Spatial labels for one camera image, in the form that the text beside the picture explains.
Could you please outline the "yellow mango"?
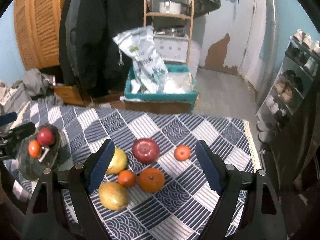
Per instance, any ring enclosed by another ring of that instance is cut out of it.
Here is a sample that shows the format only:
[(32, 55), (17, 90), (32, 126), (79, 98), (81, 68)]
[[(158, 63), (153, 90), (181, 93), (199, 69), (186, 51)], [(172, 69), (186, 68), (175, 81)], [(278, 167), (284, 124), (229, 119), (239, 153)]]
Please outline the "yellow mango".
[(113, 211), (127, 207), (128, 196), (125, 188), (116, 182), (105, 182), (99, 186), (98, 195), (101, 204)]

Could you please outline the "yellow-green mango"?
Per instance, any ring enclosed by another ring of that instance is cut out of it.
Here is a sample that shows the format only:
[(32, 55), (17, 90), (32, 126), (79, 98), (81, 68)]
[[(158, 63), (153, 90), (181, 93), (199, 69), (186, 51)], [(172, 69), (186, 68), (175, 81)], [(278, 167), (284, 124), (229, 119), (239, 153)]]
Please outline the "yellow-green mango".
[(127, 167), (127, 155), (120, 149), (115, 148), (113, 158), (107, 168), (106, 174), (119, 174)]

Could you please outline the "small red-orange tangerine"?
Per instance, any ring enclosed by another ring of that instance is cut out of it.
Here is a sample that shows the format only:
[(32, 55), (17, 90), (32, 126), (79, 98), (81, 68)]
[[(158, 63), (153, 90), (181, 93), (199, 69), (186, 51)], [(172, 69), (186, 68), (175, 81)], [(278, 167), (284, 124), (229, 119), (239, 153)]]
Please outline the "small red-orange tangerine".
[(185, 161), (189, 159), (190, 155), (191, 155), (191, 150), (186, 145), (179, 145), (176, 147), (174, 151), (174, 157), (178, 161)]

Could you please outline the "large orange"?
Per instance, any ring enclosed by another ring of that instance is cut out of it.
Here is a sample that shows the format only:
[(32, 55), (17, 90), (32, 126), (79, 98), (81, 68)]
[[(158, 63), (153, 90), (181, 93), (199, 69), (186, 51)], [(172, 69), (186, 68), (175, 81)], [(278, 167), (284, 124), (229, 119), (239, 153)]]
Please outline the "large orange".
[(165, 183), (163, 172), (157, 168), (147, 168), (138, 176), (139, 187), (147, 193), (160, 191)]

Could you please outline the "dark red apple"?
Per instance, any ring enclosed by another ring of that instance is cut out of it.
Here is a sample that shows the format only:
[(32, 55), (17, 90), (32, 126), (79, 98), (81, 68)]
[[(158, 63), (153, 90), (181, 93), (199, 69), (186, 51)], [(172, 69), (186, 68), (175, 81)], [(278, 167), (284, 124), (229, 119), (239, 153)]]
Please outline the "dark red apple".
[(159, 158), (160, 149), (153, 139), (141, 138), (133, 143), (132, 153), (139, 162), (150, 164)]

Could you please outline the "dark glass fruit bowl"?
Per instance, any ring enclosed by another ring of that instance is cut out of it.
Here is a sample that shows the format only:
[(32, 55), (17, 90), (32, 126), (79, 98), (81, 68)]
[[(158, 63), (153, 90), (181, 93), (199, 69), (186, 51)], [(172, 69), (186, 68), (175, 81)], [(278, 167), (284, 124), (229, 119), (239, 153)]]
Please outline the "dark glass fruit bowl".
[(53, 168), (59, 155), (61, 137), (58, 129), (45, 124), (23, 140), (17, 155), (18, 170), (23, 178), (37, 180), (46, 168)]

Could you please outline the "wooden drawer box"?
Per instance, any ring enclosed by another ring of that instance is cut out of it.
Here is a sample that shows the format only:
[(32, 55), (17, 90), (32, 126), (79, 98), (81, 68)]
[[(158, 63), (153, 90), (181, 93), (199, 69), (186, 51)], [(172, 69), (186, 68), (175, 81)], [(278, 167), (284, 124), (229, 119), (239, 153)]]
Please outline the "wooden drawer box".
[(86, 106), (83, 92), (78, 86), (55, 86), (54, 93), (57, 94), (65, 104), (73, 106)]

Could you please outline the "teal plastic bin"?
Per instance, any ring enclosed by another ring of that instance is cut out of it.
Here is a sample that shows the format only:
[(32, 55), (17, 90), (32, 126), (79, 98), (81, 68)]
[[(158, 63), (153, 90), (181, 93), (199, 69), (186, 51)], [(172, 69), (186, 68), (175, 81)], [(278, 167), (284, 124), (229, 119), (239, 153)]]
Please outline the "teal plastic bin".
[[(167, 64), (167, 68), (169, 73), (189, 72), (191, 74), (188, 67), (184, 65)], [(150, 92), (142, 93), (141, 90), (138, 91), (137, 93), (133, 93), (131, 80), (133, 80), (134, 78), (135, 78), (134, 71), (133, 71), (133, 68), (131, 68), (127, 76), (127, 81), (126, 81), (125, 90), (124, 90), (124, 96), (127, 99), (138, 99), (142, 101), (184, 101), (184, 102), (191, 102), (192, 104), (194, 104), (198, 97), (198, 91), (196, 89), (194, 79), (192, 81), (194, 85), (194, 90), (192, 92), (186, 93), (186, 94), (165, 94), (163, 93), (163, 89), (157, 93), (150, 93)]]

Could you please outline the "cardboard box under bin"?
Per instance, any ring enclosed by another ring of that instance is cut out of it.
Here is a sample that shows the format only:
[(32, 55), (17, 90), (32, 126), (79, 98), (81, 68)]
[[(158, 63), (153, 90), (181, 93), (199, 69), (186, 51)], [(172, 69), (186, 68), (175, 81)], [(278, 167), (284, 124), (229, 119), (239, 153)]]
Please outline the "cardboard box under bin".
[(140, 111), (156, 114), (180, 114), (191, 113), (196, 103), (184, 101), (142, 101), (138, 99), (127, 99), (121, 96), (125, 109), (129, 111)]

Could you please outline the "white door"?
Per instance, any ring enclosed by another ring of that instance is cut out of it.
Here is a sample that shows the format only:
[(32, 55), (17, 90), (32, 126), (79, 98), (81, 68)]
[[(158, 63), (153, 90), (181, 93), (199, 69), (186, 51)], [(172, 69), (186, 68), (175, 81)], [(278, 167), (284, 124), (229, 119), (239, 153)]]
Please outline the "white door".
[(258, 0), (220, 0), (221, 6), (200, 18), (194, 34), (201, 34), (199, 66), (238, 74), (248, 52)]

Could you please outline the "printed rice bag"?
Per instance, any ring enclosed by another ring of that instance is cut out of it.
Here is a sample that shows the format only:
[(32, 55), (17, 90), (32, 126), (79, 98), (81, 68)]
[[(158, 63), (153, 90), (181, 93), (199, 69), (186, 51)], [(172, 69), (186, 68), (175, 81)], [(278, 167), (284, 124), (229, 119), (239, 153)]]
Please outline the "printed rice bag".
[(136, 81), (150, 93), (160, 93), (168, 69), (156, 50), (153, 26), (139, 27), (118, 33), (113, 41), (119, 50), (132, 59)]

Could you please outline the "black hanging coat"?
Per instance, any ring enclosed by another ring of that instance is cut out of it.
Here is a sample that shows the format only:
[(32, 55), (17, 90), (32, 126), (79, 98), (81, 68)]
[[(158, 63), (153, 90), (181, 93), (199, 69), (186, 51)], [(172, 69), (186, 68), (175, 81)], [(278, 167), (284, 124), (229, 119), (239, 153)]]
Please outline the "black hanging coat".
[(59, 64), (63, 81), (79, 85), (92, 98), (121, 92), (132, 59), (122, 53), (113, 38), (143, 26), (144, 0), (81, 0), (76, 25), (75, 77), (67, 56), (65, 21), (71, 0), (65, 0), (59, 29)]

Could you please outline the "white printed carton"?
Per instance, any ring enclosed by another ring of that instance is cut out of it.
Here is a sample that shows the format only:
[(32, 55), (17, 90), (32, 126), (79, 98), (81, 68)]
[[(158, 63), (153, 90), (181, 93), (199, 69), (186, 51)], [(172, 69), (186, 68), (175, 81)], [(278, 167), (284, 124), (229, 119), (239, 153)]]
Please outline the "white printed carton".
[(189, 37), (187, 35), (153, 35), (157, 53), (164, 61), (186, 63)]

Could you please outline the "wooden shelf rack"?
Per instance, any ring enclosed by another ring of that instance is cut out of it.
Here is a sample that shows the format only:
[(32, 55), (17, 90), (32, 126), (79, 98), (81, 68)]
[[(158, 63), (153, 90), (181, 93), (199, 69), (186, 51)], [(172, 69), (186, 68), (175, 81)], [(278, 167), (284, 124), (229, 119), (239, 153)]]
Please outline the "wooden shelf rack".
[[(194, 9), (195, 9), (195, 0), (185, 0), (185, 2), (181, 2), (178, 0), (161, 0), (164, 2), (165, 10), (161, 11), (153, 11), (153, 0), (144, 0), (144, 26), (146, 26), (147, 17), (162, 17), (162, 18), (176, 18), (185, 21), (185, 27), (189, 30), (188, 36), (188, 49), (185, 58), (185, 64), (189, 63), (190, 51), (191, 51), (191, 42), (193, 37), (193, 25), (194, 25)], [(170, 5), (172, 3), (180, 3), (181, 9), (180, 13), (176, 13), (174, 11), (170, 11)]]

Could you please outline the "white cooking pot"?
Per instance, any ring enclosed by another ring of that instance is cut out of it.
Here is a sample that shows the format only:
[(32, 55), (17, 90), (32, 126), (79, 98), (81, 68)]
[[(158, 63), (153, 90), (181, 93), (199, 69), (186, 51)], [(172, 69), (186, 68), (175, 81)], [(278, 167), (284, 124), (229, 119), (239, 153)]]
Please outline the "white cooking pot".
[(181, 3), (174, 2), (172, 0), (159, 2), (159, 12), (162, 14), (179, 15), (181, 13), (181, 8)]

